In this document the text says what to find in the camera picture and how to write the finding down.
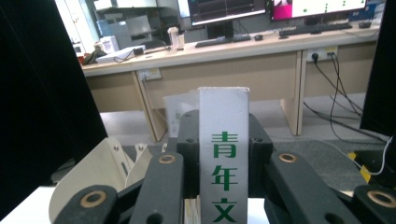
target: cup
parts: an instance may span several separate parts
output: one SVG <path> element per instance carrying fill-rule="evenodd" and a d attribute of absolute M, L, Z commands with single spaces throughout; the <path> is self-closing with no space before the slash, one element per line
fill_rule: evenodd
<path fill-rule="evenodd" d="M 178 49 L 184 48 L 184 35 L 178 36 Z"/>
<path fill-rule="evenodd" d="M 178 49 L 178 29 L 177 27 L 170 27 L 168 29 L 169 39 L 171 41 L 170 52 L 177 52 Z"/>

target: computer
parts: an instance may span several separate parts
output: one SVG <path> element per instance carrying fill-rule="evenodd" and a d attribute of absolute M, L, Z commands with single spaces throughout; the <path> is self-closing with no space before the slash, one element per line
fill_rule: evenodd
<path fill-rule="evenodd" d="M 221 24 L 223 36 L 215 40 L 199 42 L 195 47 L 205 47 L 250 40 L 249 35 L 234 35 L 233 21 L 265 13 L 266 0 L 189 0 L 193 27 Z"/>
<path fill-rule="evenodd" d="M 367 0 L 358 1 L 317 1 L 317 0 L 271 0 L 271 21 L 304 19 L 306 26 L 279 32 L 280 36 L 299 34 L 319 34 L 322 31 L 352 28 L 347 22 L 338 24 L 320 23 L 323 18 L 360 10 Z"/>

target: desk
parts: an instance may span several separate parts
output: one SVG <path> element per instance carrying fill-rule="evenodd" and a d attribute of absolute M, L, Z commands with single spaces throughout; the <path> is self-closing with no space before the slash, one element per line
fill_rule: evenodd
<path fill-rule="evenodd" d="M 251 101 L 279 99 L 291 132 L 298 135 L 302 132 L 304 97 L 334 93 L 315 66 L 306 61 L 308 49 L 338 46 L 345 89 L 366 91 L 378 27 L 359 29 L 358 24 L 352 25 L 349 30 L 288 39 L 263 32 L 263 41 L 200 49 L 189 43 L 176 54 L 162 51 L 125 63 L 84 66 L 83 71 L 101 112 L 145 111 L 155 141 L 166 131 L 160 115 L 164 113 L 162 98 L 203 86 L 246 86 Z M 332 62 L 320 62 L 320 67 L 335 81 Z M 139 80 L 135 71 L 148 68 L 160 68 L 162 79 Z"/>
<path fill-rule="evenodd" d="M 55 188 L 39 187 L 18 207 L 0 221 L 1 224 L 35 223 L 50 224 L 50 198 Z M 248 199 L 247 223 L 269 224 L 264 211 L 264 199 Z"/>

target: power outlet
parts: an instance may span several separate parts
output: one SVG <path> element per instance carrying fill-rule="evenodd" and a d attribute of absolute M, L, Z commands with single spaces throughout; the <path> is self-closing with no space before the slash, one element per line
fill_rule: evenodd
<path fill-rule="evenodd" d="M 309 63 L 313 62 L 314 59 L 312 59 L 312 55 L 314 53 L 318 55 L 318 61 L 331 60 L 332 59 L 331 53 L 337 55 L 337 50 L 338 50 L 337 46 L 321 48 L 321 49 L 309 49 L 306 55 L 306 61 Z"/>
<path fill-rule="evenodd" d="M 160 79 L 162 77 L 159 68 L 138 70 L 137 74 L 139 75 L 140 80 Z"/>

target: computer monitor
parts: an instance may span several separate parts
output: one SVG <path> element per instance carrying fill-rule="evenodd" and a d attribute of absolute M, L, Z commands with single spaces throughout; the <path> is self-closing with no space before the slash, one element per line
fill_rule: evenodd
<path fill-rule="evenodd" d="M 271 20 L 315 18 L 365 8 L 367 0 L 271 0 Z"/>
<path fill-rule="evenodd" d="M 384 170 L 372 178 L 376 183 L 396 187 L 396 50 L 393 32 L 396 21 L 396 2 L 387 1 L 376 43 L 375 57 L 369 79 L 369 85 L 364 101 L 361 118 L 361 128 L 385 136 L 393 136 L 386 151 Z M 371 171 L 378 171 L 383 162 L 382 152 L 360 152 L 360 157 L 366 160 Z"/>
<path fill-rule="evenodd" d="M 265 13 L 266 0 L 189 0 L 192 26 L 221 23 L 233 37 L 233 20 Z"/>

